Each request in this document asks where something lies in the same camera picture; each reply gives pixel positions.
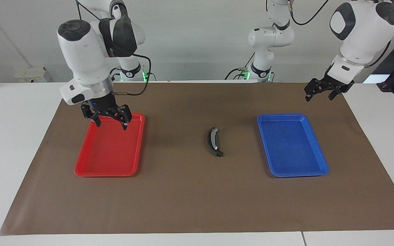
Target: white wall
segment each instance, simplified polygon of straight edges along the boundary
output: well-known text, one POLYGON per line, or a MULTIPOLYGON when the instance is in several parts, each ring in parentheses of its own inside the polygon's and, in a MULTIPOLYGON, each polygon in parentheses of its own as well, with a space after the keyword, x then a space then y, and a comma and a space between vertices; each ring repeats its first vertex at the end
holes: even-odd
MULTIPOLYGON (((253 53, 247 43, 249 31, 271 25, 265 0, 125 2, 132 21, 147 33, 145 44, 137 52, 152 59, 159 80, 222 79, 231 69, 243 66, 253 53)), ((322 2, 297 0, 296 19, 309 19, 322 2)), ((330 1, 306 26, 293 25, 294 43, 273 49, 275 81, 308 82, 323 76, 341 46, 328 25, 342 2, 330 1)), ((85 11, 82 15, 94 20, 85 11)), ((13 82, 12 68, 25 64, 45 66, 56 81, 71 79, 56 30, 61 23, 77 17, 73 0, 0 0, 0 82, 13 82)), ((393 48, 394 39, 389 51, 393 48)), ((113 59, 108 63, 111 68, 118 65, 113 59)), ((363 71, 357 82, 364 81, 374 69, 363 71)))

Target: brown table mat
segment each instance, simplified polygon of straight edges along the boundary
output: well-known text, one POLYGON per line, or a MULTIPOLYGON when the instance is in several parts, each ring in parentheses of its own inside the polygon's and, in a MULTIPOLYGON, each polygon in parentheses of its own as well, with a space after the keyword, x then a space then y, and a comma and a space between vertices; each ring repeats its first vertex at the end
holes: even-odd
POLYGON ((394 184, 344 97, 307 103, 304 86, 150 84, 142 96, 117 96, 146 116, 130 178, 75 176, 89 121, 80 106, 62 102, 0 234, 394 229, 394 184), (269 170, 256 118, 297 112, 313 126, 326 176, 281 179, 269 170), (207 149, 214 126, 223 158, 207 149))

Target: white electrical box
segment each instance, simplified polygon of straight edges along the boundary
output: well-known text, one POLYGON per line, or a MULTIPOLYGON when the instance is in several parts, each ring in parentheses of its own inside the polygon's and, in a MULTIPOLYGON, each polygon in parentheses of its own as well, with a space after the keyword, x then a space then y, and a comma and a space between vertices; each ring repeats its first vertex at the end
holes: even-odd
POLYGON ((20 83, 47 83, 52 81, 45 67, 20 68, 16 70, 14 77, 20 83))

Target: blue tray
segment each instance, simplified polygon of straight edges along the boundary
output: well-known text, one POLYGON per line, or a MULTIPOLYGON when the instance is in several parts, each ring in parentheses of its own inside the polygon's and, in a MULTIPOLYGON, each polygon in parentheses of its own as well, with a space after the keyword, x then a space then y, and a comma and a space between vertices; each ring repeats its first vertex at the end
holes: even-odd
POLYGON ((329 167, 303 114, 263 114, 258 126, 268 165, 277 177, 321 176, 329 167))

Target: table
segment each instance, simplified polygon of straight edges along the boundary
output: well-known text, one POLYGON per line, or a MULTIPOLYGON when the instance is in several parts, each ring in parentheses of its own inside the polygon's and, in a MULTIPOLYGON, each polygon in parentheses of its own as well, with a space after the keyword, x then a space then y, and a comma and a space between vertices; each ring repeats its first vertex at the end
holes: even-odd
MULTIPOLYGON (((220 81, 187 81, 193 82, 220 81)), ((0 84, 0 227, 60 103, 61 86, 62 83, 0 84)), ((375 84, 355 84, 344 96, 394 182, 394 95, 380 92, 375 84)), ((0 245, 104 242, 108 245, 123 242, 128 245, 394 245, 394 231, 0 236, 0 245)))

